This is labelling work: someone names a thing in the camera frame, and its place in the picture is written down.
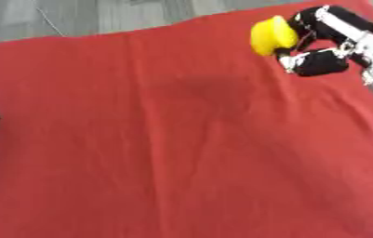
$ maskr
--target tile floor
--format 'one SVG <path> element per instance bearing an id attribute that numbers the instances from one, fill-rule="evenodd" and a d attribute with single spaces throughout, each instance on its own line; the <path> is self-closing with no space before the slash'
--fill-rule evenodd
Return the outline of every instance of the tile floor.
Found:
<path id="1" fill-rule="evenodd" d="M 38 7 L 63 34 L 88 35 L 144 29 L 200 15 L 299 1 L 0 0 L 0 42 L 58 34 L 37 11 Z"/>

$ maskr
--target red fabric surface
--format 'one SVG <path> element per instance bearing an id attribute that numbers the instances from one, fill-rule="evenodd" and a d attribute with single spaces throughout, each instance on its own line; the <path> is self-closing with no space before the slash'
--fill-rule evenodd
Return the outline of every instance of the red fabric surface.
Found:
<path id="1" fill-rule="evenodd" d="M 0 44 L 0 238 L 373 237 L 360 69 L 298 78 L 249 45 L 324 3 Z"/>

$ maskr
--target robotic arm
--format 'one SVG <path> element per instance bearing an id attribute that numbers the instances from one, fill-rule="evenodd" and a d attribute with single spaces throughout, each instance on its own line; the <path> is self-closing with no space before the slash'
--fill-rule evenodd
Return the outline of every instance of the robotic arm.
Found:
<path id="1" fill-rule="evenodd" d="M 302 10 L 287 21 L 298 38 L 291 47 L 278 47 L 273 53 L 288 73 L 316 76 L 341 73 L 348 69 L 348 60 L 363 67 L 362 79 L 373 91 L 373 22 L 337 6 L 312 7 Z M 303 51 L 316 39 L 327 39 L 336 47 Z"/>

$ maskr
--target cable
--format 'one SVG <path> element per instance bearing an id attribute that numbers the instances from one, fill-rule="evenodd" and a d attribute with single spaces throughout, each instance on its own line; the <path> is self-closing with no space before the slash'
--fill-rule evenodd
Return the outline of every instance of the cable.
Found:
<path id="1" fill-rule="evenodd" d="M 33 0 L 33 3 L 34 3 L 34 7 L 35 9 L 41 14 L 41 16 L 43 17 L 43 19 L 47 22 L 47 24 L 53 28 L 53 30 L 60 36 L 66 36 L 64 33 L 62 33 L 59 28 L 48 18 L 46 12 L 40 8 L 37 3 L 35 2 L 35 0 Z"/>

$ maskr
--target yellow ball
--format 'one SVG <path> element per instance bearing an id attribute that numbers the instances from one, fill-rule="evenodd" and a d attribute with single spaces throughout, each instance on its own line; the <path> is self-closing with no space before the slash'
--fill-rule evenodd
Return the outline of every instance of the yellow ball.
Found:
<path id="1" fill-rule="evenodd" d="M 298 34 L 282 16 L 258 22 L 251 29 L 251 45 L 262 56 L 272 55 L 279 47 L 291 48 L 298 41 Z"/>

